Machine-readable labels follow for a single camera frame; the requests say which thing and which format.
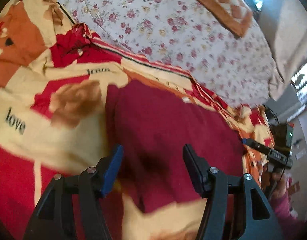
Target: hand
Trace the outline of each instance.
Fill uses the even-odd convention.
[[[277,186],[272,193],[272,198],[281,198],[286,193],[286,185],[287,185],[287,176],[285,174],[282,175],[280,173],[270,173],[268,172],[268,166],[265,165],[262,168],[262,164],[258,164],[258,170],[261,175],[261,189],[265,189],[270,185],[270,179],[277,181]]]

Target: metal screw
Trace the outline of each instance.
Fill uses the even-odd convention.
[[[90,168],[87,169],[87,172],[90,173],[90,174],[95,173],[95,171],[96,171],[95,167],[90,167]]]
[[[219,169],[217,167],[211,167],[210,168],[210,172],[211,173],[218,173],[219,172]]]
[[[55,175],[54,175],[54,179],[55,179],[55,180],[61,179],[61,174],[59,174],[59,173],[58,173],[58,174],[55,174]]]
[[[249,174],[249,173],[246,173],[245,175],[243,175],[243,177],[244,177],[246,180],[252,180],[252,176],[251,176],[251,174]]]

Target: blue tip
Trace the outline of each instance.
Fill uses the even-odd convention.
[[[123,147],[118,145],[113,152],[111,162],[108,166],[107,171],[103,174],[103,187],[101,189],[101,194],[105,197],[111,190],[116,180],[118,171],[123,157]]]

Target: checkered pillow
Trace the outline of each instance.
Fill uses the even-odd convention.
[[[243,37],[252,20],[252,11],[243,0],[197,0],[211,11],[220,22]]]

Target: person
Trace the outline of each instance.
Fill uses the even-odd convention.
[[[262,168],[262,165],[258,164],[258,169],[261,174],[262,189],[270,185],[271,178],[277,181],[277,186],[272,193],[269,203],[278,219],[285,239],[295,240],[304,225],[304,221],[298,220],[290,213],[289,194],[287,191],[289,178],[285,174],[281,176],[280,173],[268,172],[267,165]]]

